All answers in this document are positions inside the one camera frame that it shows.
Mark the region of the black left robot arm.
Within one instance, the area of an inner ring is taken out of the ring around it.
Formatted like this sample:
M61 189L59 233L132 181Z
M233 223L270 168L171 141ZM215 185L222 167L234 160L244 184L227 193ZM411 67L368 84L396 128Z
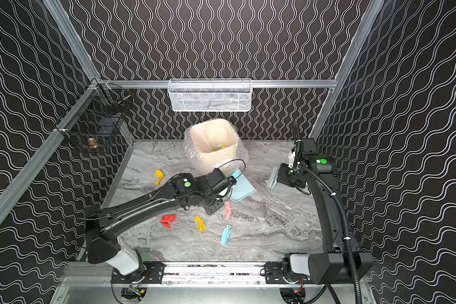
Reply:
M181 173L147 195L121 205L92 209L85 219L88 262L108 263L123 275L138 271L139 255L119 243L122 233L169 210L200 206L211 215L222 207L222 199L236 183L235 177L226 176L219 168L200 177Z

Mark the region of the pale green hand brush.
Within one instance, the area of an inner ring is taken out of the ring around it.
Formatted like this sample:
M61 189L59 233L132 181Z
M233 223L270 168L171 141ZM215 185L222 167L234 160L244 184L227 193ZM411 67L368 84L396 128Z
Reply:
M273 170L272 170L272 173L269 177L269 180L268 180L268 183L267 183L267 187L269 189L274 189L276 184L277 184L277 180L278 180L278 176L279 176L279 170L280 170L280 167L274 167Z

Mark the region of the pale green dustpan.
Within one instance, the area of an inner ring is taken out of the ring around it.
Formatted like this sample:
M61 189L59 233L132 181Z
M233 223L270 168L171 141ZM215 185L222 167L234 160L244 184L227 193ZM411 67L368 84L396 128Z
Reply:
M232 201L244 200L257 191L239 169L234 171L231 175L236 179L236 184L232 187L230 195Z

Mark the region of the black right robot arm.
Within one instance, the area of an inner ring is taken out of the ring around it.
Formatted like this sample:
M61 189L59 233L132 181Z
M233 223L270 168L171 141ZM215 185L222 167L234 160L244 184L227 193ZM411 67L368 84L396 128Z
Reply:
M373 256L352 233L333 160L307 155L295 165L283 163L277 183L312 195L322 231L322 252L287 254L284 273L314 284L354 284L362 279L373 266Z

